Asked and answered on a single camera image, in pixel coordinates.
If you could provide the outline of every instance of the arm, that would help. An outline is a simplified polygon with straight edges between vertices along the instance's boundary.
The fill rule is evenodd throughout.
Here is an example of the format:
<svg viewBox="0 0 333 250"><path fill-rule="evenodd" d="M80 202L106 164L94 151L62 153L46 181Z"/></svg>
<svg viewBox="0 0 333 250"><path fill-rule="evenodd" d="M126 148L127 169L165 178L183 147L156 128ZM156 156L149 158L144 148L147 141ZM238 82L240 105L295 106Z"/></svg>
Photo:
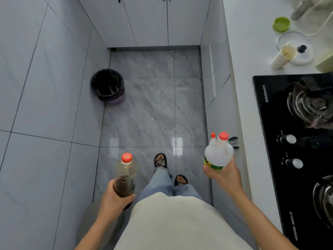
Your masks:
<svg viewBox="0 0 333 250"><path fill-rule="evenodd" d="M242 212L250 231L262 250L297 250L297 248L250 201L242 187L239 169L233 158L222 170L203 166L206 175L215 179Z"/></svg>
<svg viewBox="0 0 333 250"><path fill-rule="evenodd" d="M120 198L113 190L113 180L109 181L98 211L97 219L75 250L97 250L104 232L112 221L119 217L123 209L133 201L135 195Z"/></svg>

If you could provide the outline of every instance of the black glass stovetop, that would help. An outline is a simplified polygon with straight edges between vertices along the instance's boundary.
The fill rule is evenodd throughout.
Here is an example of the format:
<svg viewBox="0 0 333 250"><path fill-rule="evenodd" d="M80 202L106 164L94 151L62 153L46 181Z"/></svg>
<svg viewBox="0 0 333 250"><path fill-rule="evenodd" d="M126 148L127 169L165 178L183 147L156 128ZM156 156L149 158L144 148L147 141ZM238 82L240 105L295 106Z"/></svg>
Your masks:
<svg viewBox="0 0 333 250"><path fill-rule="evenodd" d="M333 226L319 217L313 195L320 179L333 175L333 130L305 128L290 113L288 95L303 77L333 86L327 74L254 76L253 81L283 233L301 250L332 249ZM296 143L286 142L286 135ZM293 159L297 168L290 164Z"/></svg>

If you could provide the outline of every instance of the hand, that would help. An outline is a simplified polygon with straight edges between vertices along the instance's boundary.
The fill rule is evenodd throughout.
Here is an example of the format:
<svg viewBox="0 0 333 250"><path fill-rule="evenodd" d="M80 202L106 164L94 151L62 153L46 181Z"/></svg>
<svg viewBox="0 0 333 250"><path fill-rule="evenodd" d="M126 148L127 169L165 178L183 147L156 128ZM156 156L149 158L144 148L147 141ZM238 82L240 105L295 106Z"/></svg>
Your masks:
<svg viewBox="0 0 333 250"><path fill-rule="evenodd" d="M113 189L114 180L109 181L108 188L102 196L100 209L98 210L97 219L110 224L116 218L119 217L123 209L132 202L135 198L135 195L128 197L118 197Z"/></svg>
<svg viewBox="0 0 333 250"><path fill-rule="evenodd" d="M234 157L222 170L216 170L206 165L203 166L203 170L208 177L215 179L219 186L231 196L244 192L240 171Z"/></svg>

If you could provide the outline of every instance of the person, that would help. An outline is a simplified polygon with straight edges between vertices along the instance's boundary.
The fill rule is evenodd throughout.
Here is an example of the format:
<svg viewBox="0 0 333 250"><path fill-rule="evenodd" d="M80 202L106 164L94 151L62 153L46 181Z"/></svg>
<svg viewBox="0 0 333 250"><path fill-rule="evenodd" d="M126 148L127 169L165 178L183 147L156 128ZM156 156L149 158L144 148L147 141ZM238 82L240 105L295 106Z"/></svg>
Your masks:
<svg viewBox="0 0 333 250"><path fill-rule="evenodd" d="M185 176L177 175L172 184L166 161L164 154L156 156L157 170L140 193L115 250L252 249L214 207L202 200ZM297 249L248 199L234 159L222 170L207 166L203 170L233 199L262 250ZM118 197L110 181L96 222L75 250L97 250L108 225L134 198Z"/></svg>

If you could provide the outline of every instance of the plastic bottle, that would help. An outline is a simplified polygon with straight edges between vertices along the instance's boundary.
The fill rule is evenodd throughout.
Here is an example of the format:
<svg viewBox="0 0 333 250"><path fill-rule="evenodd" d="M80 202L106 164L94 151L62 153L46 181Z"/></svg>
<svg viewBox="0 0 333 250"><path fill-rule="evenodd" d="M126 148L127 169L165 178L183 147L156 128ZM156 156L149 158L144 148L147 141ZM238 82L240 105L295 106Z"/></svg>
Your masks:
<svg viewBox="0 0 333 250"><path fill-rule="evenodd" d="M211 140L205 149L205 165L221 170L229 164L233 156L233 148L228 143L229 135L226 132L221 132L217 140L215 133L211 133Z"/></svg>
<svg viewBox="0 0 333 250"><path fill-rule="evenodd" d="M128 197L134 193L136 164L130 153L124 153L122 159L114 166L115 179L113 189L119 197Z"/></svg>

